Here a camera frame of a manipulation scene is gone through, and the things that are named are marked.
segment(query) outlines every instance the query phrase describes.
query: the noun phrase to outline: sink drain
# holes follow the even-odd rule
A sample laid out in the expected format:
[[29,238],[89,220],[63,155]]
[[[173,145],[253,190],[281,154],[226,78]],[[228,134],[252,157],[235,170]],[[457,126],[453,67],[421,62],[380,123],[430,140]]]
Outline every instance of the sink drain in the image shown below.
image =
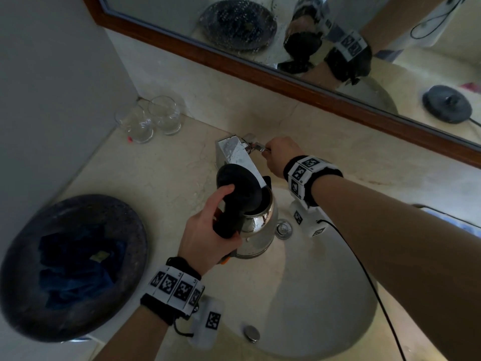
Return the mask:
[[292,225],[285,219],[279,219],[274,234],[279,239],[290,238],[292,236]]

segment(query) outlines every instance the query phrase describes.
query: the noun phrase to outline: dark blue towel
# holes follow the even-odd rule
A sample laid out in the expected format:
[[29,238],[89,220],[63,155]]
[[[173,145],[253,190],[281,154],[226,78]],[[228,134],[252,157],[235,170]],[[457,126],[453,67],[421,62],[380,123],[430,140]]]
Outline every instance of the dark blue towel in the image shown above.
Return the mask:
[[93,298],[117,281],[126,243],[107,239],[103,225],[83,226],[40,239],[40,288],[49,292],[45,305],[62,309]]

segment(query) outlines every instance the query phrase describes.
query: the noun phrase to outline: forearm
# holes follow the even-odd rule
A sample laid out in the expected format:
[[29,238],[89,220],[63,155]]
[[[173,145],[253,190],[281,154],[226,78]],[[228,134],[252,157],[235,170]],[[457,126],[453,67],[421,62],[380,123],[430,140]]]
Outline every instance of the forearm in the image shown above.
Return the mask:
[[334,175],[312,195],[364,266],[450,360],[478,357],[481,240]]
[[369,43],[372,53],[388,45],[416,26],[444,0],[389,0],[367,23],[360,34]]
[[153,361],[168,325],[140,306],[100,351],[95,361]]

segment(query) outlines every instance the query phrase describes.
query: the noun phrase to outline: person's left hand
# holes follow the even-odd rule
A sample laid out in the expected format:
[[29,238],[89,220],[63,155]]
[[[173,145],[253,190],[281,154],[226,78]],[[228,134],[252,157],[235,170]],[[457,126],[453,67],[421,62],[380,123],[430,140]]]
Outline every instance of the person's left hand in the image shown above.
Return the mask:
[[221,214],[217,207],[224,196],[234,191],[234,185],[222,186],[205,203],[204,209],[187,220],[180,241],[178,256],[187,260],[201,276],[214,267],[225,255],[239,248],[242,238],[238,233],[224,239],[213,231],[214,218]]

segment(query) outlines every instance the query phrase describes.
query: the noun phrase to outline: drinking glass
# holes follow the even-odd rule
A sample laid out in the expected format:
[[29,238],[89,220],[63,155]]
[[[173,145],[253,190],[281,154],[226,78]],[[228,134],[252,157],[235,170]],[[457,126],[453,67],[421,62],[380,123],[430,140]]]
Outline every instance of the drinking glass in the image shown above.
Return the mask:
[[171,136],[180,131],[182,124],[180,123],[180,110],[168,96],[157,96],[149,102],[147,108],[151,115],[152,121],[159,130],[165,135]]
[[147,143],[153,137],[151,121],[137,104],[121,106],[115,112],[118,127],[135,143]]

